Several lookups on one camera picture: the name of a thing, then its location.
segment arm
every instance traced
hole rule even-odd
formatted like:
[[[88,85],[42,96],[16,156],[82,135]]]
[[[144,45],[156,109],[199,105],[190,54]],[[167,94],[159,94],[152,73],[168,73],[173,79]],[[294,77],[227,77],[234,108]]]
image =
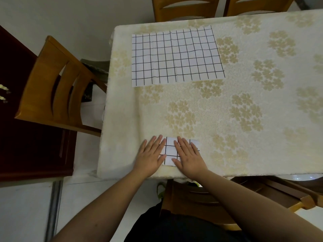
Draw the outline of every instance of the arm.
[[[159,157],[165,143],[162,135],[141,144],[133,170],[81,210],[52,242],[110,241],[133,196],[143,181],[154,174],[166,155]]]
[[[178,169],[205,187],[241,229],[257,241],[322,241],[323,231],[280,204],[207,169],[196,146],[178,137]]]

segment finger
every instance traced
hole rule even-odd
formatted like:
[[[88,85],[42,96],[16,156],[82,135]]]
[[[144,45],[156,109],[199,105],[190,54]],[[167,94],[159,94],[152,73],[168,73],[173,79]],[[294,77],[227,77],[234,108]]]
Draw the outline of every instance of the finger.
[[[156,136],[153,136],[151,138],[151,140],[149,140],[149,142],[148,142],[147,146],[145,147],[145,150],[144,151],[149,151],[151,149],[151,146],[154,143],[155,139],[156,139]]]
[[[142,153],[144,151],[146,143],[147,143],[147,139],[143,140],[143,142],[141,143],[141,145],[139,147],[138,153]]]
[[[192,148],[194,150],[194,153],[197,154],[197,155],[200,155],[200,151],[197,149],[197,147],[195,146],[195,144],[194,143],[191,143],[191,146],[192,146]]]
[[[159,144],[160,144],[160,141],[161,139],[163,138],[162,135],[159,135],[159,137],[157,138],[157,140],[154,142],[154,144],[152,145],[151,147],[151,151],[154,153],[156,151],[156,149],[158,148]]]
[[[184,151],[182,150],[182,148],[180,147],[180,145],[179,145],[176,141],[174,141],[174,145],[175,145],[175,148],[176,148],[176,150],[177,150],[178,154],[180,155],[180,157],[181,157],[181,158],[184,158],[185,153],[184,153]]]
[[[165,144],[166,144],[166,138],[163,139],[163,141],[160,143],[160,145],[158,146],[154,154],[160,154]]]
[[[181,139],[180,136],[177,137],[177,140],[178,140],[178,143],[181,146],[181,149],[183,150],[183,152],[186,155],[189,155],[190,154],[190,151],[188,150],[187,146],[185,145],[185,143],[183,142],[183,140]]]
[[[172,158],[172,161],[174,162],[175,166],[177,166],[177,168],[178,168],[180,171],[182,171],[182,170],[183,170],[182,163],[181,163],[178,159]]]
[[[184,144],[186,145],[186,147],[187,147],[188,151],[189,151],[191,154],[194,154],[194,150],[192,149],[192,147],[190,146],[190,144],[188,143],[188,141],[187,141],[185,138],[183,138],[183,142],[184,142]]]
[[[158,160],[157,160],[157,163],[158,163],[158,166],[160,167],[162,165],[162,163],[164,162],[164,160],[166,159],[166,156],[167,154],[163,154],[161,155]]]

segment hand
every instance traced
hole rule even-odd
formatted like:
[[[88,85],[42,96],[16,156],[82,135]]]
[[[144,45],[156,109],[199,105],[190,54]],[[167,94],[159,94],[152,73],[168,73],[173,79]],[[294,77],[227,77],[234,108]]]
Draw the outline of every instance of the hand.
[[[145,139],[138,150],[133,171],[137,171],[144,178],[154,174],[167,156],[166,154],[159,156],[166,144],[166,138],[160,143],[162,137],[162,135],[159,135],[156,140],[156,136],[153,136],[147,146],[147,140]]]
[[[181,161],[175,158],[172,158],[172,161],[185,176],[196,181],[198,176],[208,168],[193,143],[190,145],[185,138],[180,138],[179,136],[177,140],[180,145],[176,141],[174,141],[174,144]]]

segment table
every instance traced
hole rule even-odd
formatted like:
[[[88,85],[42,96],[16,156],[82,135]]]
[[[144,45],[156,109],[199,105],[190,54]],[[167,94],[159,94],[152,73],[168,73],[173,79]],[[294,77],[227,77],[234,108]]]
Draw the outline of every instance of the table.
[[[131,86],[131,35],[211,25],[225,78]],[[197,139],[223,176],[323,173],[323,10],[115,28],[98,176],[127,174],[144,138]],[[182,178],[162,166],[152,178]]]

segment grid paper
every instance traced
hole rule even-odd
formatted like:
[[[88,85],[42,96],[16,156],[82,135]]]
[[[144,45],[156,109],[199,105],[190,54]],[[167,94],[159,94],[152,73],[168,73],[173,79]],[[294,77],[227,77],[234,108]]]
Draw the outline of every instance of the grid paper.
[[[166,137],[166,144],[163,147],[162,152],[160,153],[160,155],[167,154],[166,159],[164,160],[164,163],[162,164],[164,166],[175,167],[175,164],[172,161],[172,158],[176,158],[179,161],[181,160],[181,158],[175,148],[174,141],[178,142],[176,137]],[[199,149],[199,147],[200,147],[199,141],[193,140],[193,139],[187,139],[187,141],[189,144],[194,143],[195,146],[197,147],[197,149]]]
[[[211,26],[132,35],[132,86],[225,78]]]

